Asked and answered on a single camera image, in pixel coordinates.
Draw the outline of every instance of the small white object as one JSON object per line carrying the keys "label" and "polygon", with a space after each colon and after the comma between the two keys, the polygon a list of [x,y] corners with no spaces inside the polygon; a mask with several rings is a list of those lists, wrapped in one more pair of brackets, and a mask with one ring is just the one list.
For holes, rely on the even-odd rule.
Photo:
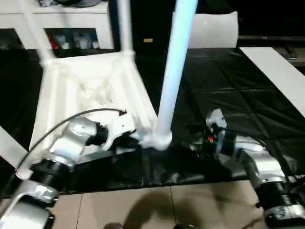
{"label": "small white object", "polygon": [[130,114],[123,114],[114,119],[110,124],[106,125],[108,129],[107,141],[102,145],[102,151],[108,150],[113,141],[127,132],[135,130],[133,118]]}
{"label": "small white object", "polygon": [[70,48],[70,44],[65,42],[63,45],[61,45],[62,49],[69,49]]}
{"label": "small white object", "polygon": [[98,42],[92,42],[92,47],[93,47],[94,49],[99,49],[99,48],[100,48],[100,45],[99,45]]}
{"label": "small white object", "polygon": [[205,119],[206,124],[210,129],[213,128],[213,124],[216,124],[219,128],[225,129],[227,127],[227,122],[224,119],[223,112],[220,108],[213,110]]}
{"label": "small white object", "polygon": [[89,43],[88,43],[87,38],[79,37],[79,43],[80,43],[80,48],[81,49],[88,49],[89,48]]}

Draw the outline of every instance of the white tube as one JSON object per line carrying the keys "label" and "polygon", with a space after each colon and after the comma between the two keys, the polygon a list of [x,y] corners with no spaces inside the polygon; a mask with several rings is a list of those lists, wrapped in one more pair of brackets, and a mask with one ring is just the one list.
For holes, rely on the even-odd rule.
{"label": "white tube", "polygon": [[47,34],[45,33],[44,29],[37,25],[36,20],[34,19],[34,16],[30,10],[29,1],[28,0],[19,0],[20,9],[23,13],[23,16],[25,18],[25,21],[27,22],[27,25],[32,33],[32,36],[37,44],[37,52],[39,55],[39,58],[41,60],[42,65],[50,61],[54,58],[53,53],[48,50],[43,41],[49,40],[47,37]]}
{"label": "white tube", "polygon": [[130,0],[118,0],[121,51],[133,54]]}
{"label": "white tube", "polygon": [[0,156],[14,168],[28,152],[0,126]]}
{"label": "white tube", "polygon": [[153,133],[156,148],[172,140],[171,124],[198,0],[177,0],[167,54],[158,124]]}

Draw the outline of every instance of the black cable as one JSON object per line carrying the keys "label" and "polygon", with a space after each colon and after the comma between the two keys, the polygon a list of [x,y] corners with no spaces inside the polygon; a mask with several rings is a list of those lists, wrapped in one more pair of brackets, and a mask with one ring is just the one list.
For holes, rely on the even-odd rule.
{"label": "black cable", "polygon": [[40,139],[38,139],[38,141],[33,145],[33,147],[29,150],[29,152],[24,156],[24,158],[21,160],[21,162],[18,164],[18,166],[15,169],[15,172],[12,173],[11,177],[9,178],[6,186],[4,187],[4,189],[1,192],[1,198],[3,196],[5,196],[6,191],[10,188],[11,183],[13,182],[14,178],[15,178],[15,173],[17,172],[17,170],[20,168],[20,166],[22,165],[22,163],[29,157],[29,155],[31,154],[31,152],[50,134],[52,133],[54,130],[56,130],[58,127],[60,127],[61,125],[65,124],[66,122],[81,116],[81,115],[85,115],[88,113],[93,113],[93,112],[97,112],[97,111],[116,111],[119,112],[119,115],[123,115],[126,113],[126,111],[123,110],[119,110],[119,109],[115,109],[115,108],[97,108],[97,109],[91,109],[91,110],[87,110],[87,111],[82,111],[79,112],[77,114],[74,114],[64,120],[62,120],[61,122],[57,123],[53,128],[51,128],[51,130],[49,130],[48,132],[46,132]]}
{"label": "black cable", "polygon": [[242,132],[242,131],[239,131],[239,130],[232,130],[232,129],[227,129],[227,128],[223,128],[222,130],[229,131],[229,132],[232,132],[232,133],[236,133],[236,134],[244,136],[244,137],[253,138],[257,142],[259,142],[261,144],[261,146],[264,146],[265,148],[267,148],[267,144],[262,139],[259,139],[258,137],[254,137],[252,135],[249,135],[249,134],[247,134],[245,132]]}
{"label": "black cable", "polygon": [[305,177],[300,177],[300,178],[297,178],[296,181],[292,184],[293,187],[299,187],[301,185],[303,185],[305,182]]}
{"label": "black cable", "polygon": [[[230,142],[230,140],[228,139],[223,139],[224,142]],[[257,146],[262,146],[264,148],[266,148],[266,145],[261,144],[260,142],[251,142],[251,141],[242,141],[241,143],[248,143],[248,144],[252,144],[252,145],[257,145]]]}

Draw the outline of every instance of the robotic arm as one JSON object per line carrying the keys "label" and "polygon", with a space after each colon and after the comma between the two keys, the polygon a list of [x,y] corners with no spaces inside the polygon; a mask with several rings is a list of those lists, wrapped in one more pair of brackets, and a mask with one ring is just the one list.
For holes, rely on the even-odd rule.
{"label": "robotic arm", "polygon": [[296,201],[279,162],[266,147],[250,138],[226,131],[226,122],[220,109],[206,119],[204,143],[213,145],[215,156],[229,169],[241,164],[255,190],[264,218],[270,228],[292,228],[305,225],[305,209]]}
{"label": "robotic arm", "polygon": [[47,207],[57,201],[85,147],[103,144],[102,148],[108,150],[116,137],[132,131],[128,119],[129,115],[123,114],[108,127],[85,117],[70,121],[42,160],[31,167],[31,177],[21,183],[9,202],[2,203],[0,229],[51,228],[54,216]]}

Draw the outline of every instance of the wire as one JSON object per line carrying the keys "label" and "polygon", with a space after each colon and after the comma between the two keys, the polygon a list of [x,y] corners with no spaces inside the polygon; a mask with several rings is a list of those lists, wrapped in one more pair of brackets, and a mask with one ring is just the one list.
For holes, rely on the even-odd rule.
{"label": "wire", "polygon": [[[228,143],[230,143],[230,142],[231,142],[231,141],[230,141],[230,140],[228,140],[228,139],[223,139],[223,141],[224,141],[224,142],[228,142]],[[259,142],[251,142],[251,141],[238,141],[238,143],[247,143],[247,144],[252,144],[252,145],[256,145],[256,146],[262,146],[262,147],[266,148],[266,146],[265,146],[265,145],[263,145],[263,144],[261,144],[261,143],[259,143]]]}
{"label": "wire", "polygon": [[232,132],[232,133],[236,133],[236,134],[242,135],[244,137],[251,137],[254,140],[256,140],[257,142],[259,142],[261,144],[261,146],[264,146],[265,148],[267,148],[267,144],[262,139],[259,139],[258,137],[254,137],[252,135],[249,135],[245,132],[238,131],[238,130],[231,130],[231,129],[227,129],[227,128],[223,128],[222,130],[229,131],[229,132]]}
{"label": "wire", "polygon": [[4,189],[1,192],[1,197],[2,198],[5,194],[6,191],[10,188],[11,183],[14,181],[15,178],[15,173],[17,172],[17,170],[20,168],[20,166],[22,165],[22,163],[29,157],[29,155],[31,154],[31,152],[50,134],[52,133],[54,130],[56,130],[58,127],[60,127],[61,125],[65,124],[66,122],[81,116],[81,115],[85,115],[85,114],[89,114],[89,113],[93,113],[93,112],[97,112],[97,111],[116,111],[119,112],[119,115],[123,115],[126,113],[126,111],[123,110],[119,110],[119,109],[115,109],[115,108],[97,108],[97,109],[91,109],[91,110],[87,110],[87,111],[82,111],[79,112],[77,114],[74,114],[64,120],[62,120],[61,122],[57,123],[53,128],[51,128],[48,132],[46,132],[41,138],[38,139],[38,141],[33,145],[33,147],[29,150],[29,152],[24,156],[24,158],[20,161],[20,163],[18,164],[18,166],[15,169],[15,172],[12,173],[11,177],[9,178],[6,186],[4,187]]}

